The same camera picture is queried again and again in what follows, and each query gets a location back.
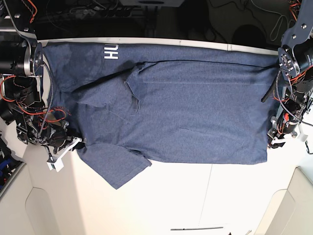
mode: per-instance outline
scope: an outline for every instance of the blue object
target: blue object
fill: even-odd
[[[277,56],[161,45],[54,44],[53,106],[87,139],[81,159],[114,188],[151,163],[267,160]]]
[[[10,160],[10,159],[7,159],[7,160],[4,160],[3,162],[1,162],[0,163],[0,170],[3,170],[10,163],[12,163],[12,160]]]

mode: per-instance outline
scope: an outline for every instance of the white cable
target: white cable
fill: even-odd
[[[293,94],[292,85],[291,85],[291,81],[290,81],[289,76],[288,76],[288,81],[289,81],[289,85],[290,85],[290,94]]]
[[[277,22],[276,22],[274,28],[273,28],[272,31],[270,32],[270,35],[269,35],[269,39],[270,39],[271,42],[274,42],[274,41],[278,38],[279,30],[280,30],[280,28],[281,28],[281,26],[282,26],[282,23],[283,23],[283,20],[284,20],[284,19],[286,19],[287,29],[289,28],[290,21],[289,21],[289,19],[288,19],[287,16],[282,15],[282,14],[280,14],[279,12],[276,12],[276,11],[269,11],[269,10],[263,9],[263,8],[257,6],[257,5],[254,3],[253,0],[251,0],[251,3],[252,3],[256,8],[259,8],[259,9],[262,10],[262,11],[279,15],[279,18],[278,18],[278,20],[277,20]],[[277,28],[276,36],[275,36],[274,38],[272,38],[272,35],[273,35],[274,30],[275,30],[276,28]]]

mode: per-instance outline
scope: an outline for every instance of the t-shirt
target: t-shirt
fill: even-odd
[[[80,158],[114,188],[151,163],[257,164],[277,108],[277,56],[162,45],[52,44],[53,106]]]

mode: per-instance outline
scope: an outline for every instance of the metal bracket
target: metal bracket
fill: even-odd
[[[313,1],[302,0],[300,12],[295,25],[286,30],[282,38],[282,46],[278,49],[279,65],[283,77],[296,77],[300,74],[300,68],[294,54],[294,47],[302,44],[310,37],[313,30]]]
[[[35,30],[31,27],[31,12],[20,0],[3,0],[17,34],[28,43],[28,53],[24,59],[24,73],[26,76],[43,75],[40,64],[43,61],[43,47],[37,42]]]
[[[55,169],[57,172],[59,172],[63,167],[63,161],[62,161],[62,157],[64,157],[64,155],[70,151],[73,147],[75,147],[79,142],[82,142],[81,138],[78,137],[73,137],[73,140],[71,142],[71,144],[69,144],[64,151],[62,152],[62,154],[60,156],[52,156],[52,159],[48,159],[47,161],[47,165],[49,167],[50,170]]]

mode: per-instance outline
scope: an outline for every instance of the red wire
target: red wire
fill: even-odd
[[[46,114],[46,112],[30,113],[30,112],[26,111],[18,102],[17,102],[17,104],[18,104],[19,108],[20,108],[24,113],[26,113],[26,114],[28,114],[28,115]],[[62,109],[52,109],[52,110],[49,111],[49,113],[54,112],[54,111],[61,111],[62,113],[64,113],[64,116],[66,116],[66,112],[65,112],[64,110],[62,110]]]
[[[60,119],[57,119],[57,120],[46,120],[46,122],[59,122],[59,121],[62,121],[66,118],[66,116],[64,116],[63,118],[60,118]]]
[[[284,124],[283,124],[283,126],[282,126],[282,131],[281,131],[281,132],[279,131],[279,126],[277,127],[277,131],[278,131],[278,133],[279,133],[280,135],[283,134],[284,127],[285,127],[285,122],[284,122]]]
[[[275,92],[273,91],[273,99],[275,99],[275,100],[278,100],[279,101],[279,99],[277,99],[276,98],[276,96],[275,96]],[[285,101],[288,101],[289,100],[289,98],[288,99],[281,99],[281,101],[282,102],[285,102]]]
[[[7,99],[3,96],[2,94],[2,84],[4,83],[4,81],[8,80],[9,78],[12,78],[12,77],[15,77],[15,76],[9,76],[9,77],[6,77],[5,79],[3,79],[0,83],[0,95],[2,97],[3,100],[7,101],[7,102],[14,102],[15,100],[13,99]]]
[[[35,9],[35,13],[33,14],[32,18],[30,19],[30,23],[33,23],[34,19],[35,19],[35,15],[37,14],[38,10],[37,7],[35,6],[35,4],[33,4],[33,2],[31,0],[27,0]]]
[[[297,17],[295,16],[293,10],[291,7],[289,7],[289,11],[292,13],[292,16],[294,17],[294,20],[297,21]]]

